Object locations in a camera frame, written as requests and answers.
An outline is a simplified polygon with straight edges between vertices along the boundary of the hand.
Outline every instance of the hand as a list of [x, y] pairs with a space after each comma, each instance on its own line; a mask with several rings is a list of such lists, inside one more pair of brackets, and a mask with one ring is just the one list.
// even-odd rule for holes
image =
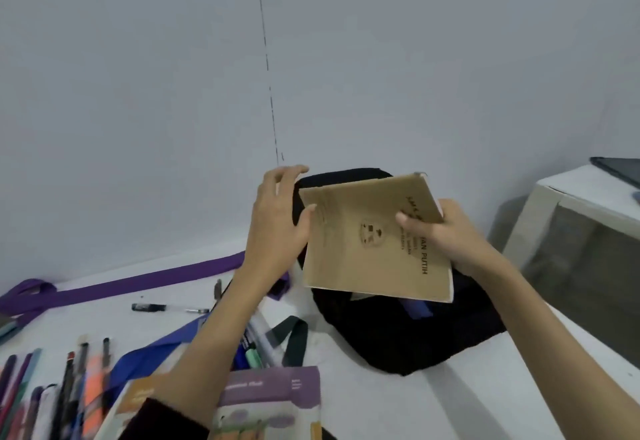
[[402, 212], [396, 214], [396, 221], [409, 233], [434, 243], [460, 272], [476, 280], [485, 274], [497, 273], [500, 267], [511, 266], [478, 232], [456, 201], [441, 199], [440, 207], [443, 224], [425, 223]]
[[242, 269], [247, 277], [258, 280], [265, 293], [290, 269], [308, 242], [316, 205], [302, 211], [297, 226], [291, 217], [296, 178], [308, 170], [306, 165], [272, 169], [258, 187]]

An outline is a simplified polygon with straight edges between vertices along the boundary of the dark sleeve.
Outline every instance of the dark sleeve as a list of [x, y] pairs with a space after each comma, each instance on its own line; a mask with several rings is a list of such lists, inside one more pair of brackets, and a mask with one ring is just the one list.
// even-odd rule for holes
[[208, 436], [209, 430], [201, 424], [157, 400], [148, 398], [120, 435], [120, 440], [162, 438], [207, 440]]

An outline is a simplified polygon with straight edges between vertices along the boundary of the purple lanyard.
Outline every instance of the purple lanyard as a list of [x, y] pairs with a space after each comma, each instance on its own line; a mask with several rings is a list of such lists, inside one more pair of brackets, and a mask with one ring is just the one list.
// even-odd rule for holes
[[235, 270], [242, 265], [243, 260], [244, 251], [193, 265], [65, 291], [58, 291], [52, 283], [32, 278], [19, 283], [0, 297], [0, 312], [9, 316], [20, 315], [16, 322], [21, 329], [48, 309], [212, 277]]

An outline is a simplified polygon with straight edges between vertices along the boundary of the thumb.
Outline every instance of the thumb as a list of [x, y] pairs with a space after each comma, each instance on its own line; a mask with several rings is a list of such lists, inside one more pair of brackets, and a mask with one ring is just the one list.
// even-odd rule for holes
[[300, 218], [298, 219], [296, 233], [298, 235], [298, 239], [300, 239], [300, 241], [304, 241], [305, 243], [309, 240], [309, 233], [311, 232], [311, 216], [316, 210], [316, 207], [317, 204], [309, 204], [302, 210], [302, 212], [300, 213]]
[[433, 224], [410, 218], [402, 211], [398, 211], [396, 213], [396, 223], [402, 226], [402, 228], [409, 233], [417, 234], [418, 236], [423, 236], [427, 239], [431, 239], [433, 236]]

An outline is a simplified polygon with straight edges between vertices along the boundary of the brown book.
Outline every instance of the brown book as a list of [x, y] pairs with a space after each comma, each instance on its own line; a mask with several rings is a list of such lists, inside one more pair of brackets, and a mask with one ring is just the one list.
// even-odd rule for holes
[[317, 204], [303, 268], [306, 285], [407, 299], [453, 301], [451, 263], [407, 233], [396, 212], [440, 223], [423, 174], [300, 189]]

